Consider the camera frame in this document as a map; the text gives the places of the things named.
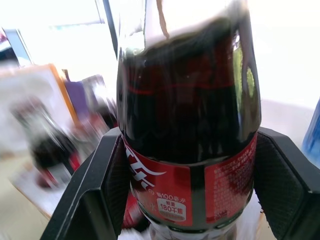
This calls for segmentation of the purple box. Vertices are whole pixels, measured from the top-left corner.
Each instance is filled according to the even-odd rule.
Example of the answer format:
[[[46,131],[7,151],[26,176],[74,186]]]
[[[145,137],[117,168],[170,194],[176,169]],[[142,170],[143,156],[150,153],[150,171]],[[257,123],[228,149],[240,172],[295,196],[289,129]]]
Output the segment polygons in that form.
[[[79,121],[108,105],[106,85],[100,74],[80,81],[66,81],[64,85]]]

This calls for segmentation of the white crate with orange rim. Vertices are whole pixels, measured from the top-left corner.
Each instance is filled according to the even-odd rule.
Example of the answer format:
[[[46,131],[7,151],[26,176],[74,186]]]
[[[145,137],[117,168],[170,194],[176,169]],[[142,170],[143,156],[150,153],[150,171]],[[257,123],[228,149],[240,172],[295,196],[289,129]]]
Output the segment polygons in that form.
[[[47,218],[109,130],[99,114],[76,114],[68,84],[53,64],[0,68],[0,155],[30,152],[12,185]]]

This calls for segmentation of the black vertical pole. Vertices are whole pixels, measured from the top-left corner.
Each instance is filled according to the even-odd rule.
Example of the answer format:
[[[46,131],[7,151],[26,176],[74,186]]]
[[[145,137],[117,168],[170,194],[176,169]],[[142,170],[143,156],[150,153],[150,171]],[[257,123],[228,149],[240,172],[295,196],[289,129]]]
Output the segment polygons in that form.
[[[115,22],[111,11],[109,0],[102,0],[104,5],[104,11],[106,14],[107,24],[111,36],[112,46],[115,53],[115,57],[118,60],[118,36],[115,28]]]

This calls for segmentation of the blue object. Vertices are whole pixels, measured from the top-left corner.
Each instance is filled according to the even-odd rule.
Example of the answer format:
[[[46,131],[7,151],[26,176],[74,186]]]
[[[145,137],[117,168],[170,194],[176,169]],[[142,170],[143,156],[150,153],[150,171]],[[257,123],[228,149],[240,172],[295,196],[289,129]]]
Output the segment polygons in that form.
[[[320,169],[320,98],[302,142],[302,152]]]

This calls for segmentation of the cola bottle with red label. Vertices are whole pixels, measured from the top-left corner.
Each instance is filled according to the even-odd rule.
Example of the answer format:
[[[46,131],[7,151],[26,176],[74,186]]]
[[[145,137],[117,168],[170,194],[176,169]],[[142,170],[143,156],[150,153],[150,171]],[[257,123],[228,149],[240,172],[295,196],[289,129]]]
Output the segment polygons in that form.
[[[261,124],[248,0],[121,0],[117,119],[152,240],[236,240]]]
[[[67,185],[81,165],[71,138],[37,97],[14,103],[10,111],[22,126],[34,165],[40,173],[40,185],[48,188]]]

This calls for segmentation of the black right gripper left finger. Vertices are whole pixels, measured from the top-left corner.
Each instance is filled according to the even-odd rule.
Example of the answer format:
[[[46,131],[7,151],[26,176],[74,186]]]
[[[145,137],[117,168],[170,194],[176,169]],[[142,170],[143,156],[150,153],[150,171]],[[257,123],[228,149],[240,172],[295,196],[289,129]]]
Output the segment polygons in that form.
[[[117,240],[129,190],[129,164],[116,127],[73,174],[40,240]]]

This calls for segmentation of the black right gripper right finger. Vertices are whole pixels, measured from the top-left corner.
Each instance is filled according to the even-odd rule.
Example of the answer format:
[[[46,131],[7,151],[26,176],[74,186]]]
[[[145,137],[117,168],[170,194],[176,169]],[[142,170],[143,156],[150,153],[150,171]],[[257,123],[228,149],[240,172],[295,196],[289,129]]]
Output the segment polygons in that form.
[[[320,240],[320,169],[288,136],[258,131],[254,189],[277,240]]]

